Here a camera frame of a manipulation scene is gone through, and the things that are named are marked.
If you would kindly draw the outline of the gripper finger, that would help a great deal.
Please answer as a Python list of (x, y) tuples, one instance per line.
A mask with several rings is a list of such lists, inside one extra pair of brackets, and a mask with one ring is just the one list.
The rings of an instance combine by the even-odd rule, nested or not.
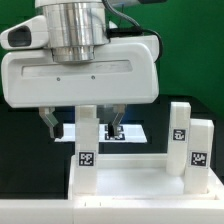
[(64, 135), (63, 124), (58, 122), (58, 120), (54, 116), (54, 111), (54, 107), (40, 107), (39, 115), (44, 123), (48, 126), (50, 137), (52, 139), (61, 139)]
[(119, 135), (118, 127), (125, 114), (126, 105), (125, 104), (116, 104), (113, 106), (113, 112), (115, 113), (115, 118), (112, 122), (109, 122), (108, 127), (108, 136), (117, 137)]

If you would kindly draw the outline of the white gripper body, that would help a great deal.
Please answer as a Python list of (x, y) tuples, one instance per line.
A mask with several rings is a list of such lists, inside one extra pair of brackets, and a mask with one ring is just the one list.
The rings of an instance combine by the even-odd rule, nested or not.
[(154, 35), (114, 38), (84, 63), (56, 63), (48, 50), (11, 52), (1, 64), (4, 98), (14, 108), (151, 103), (158, 56)]

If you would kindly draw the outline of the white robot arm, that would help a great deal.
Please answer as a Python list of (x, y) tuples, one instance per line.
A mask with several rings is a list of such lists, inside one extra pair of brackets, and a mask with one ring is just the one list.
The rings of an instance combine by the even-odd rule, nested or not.
[(57, 107), (112, 105), (114, 133), (128, 104), (159, 95), (161, 37), (119, 12), (128, 4), (164, 0), (35, 0), (39, 14), (0, 33), (5, 101), (39, 109), (53, 139), (63, 136)]

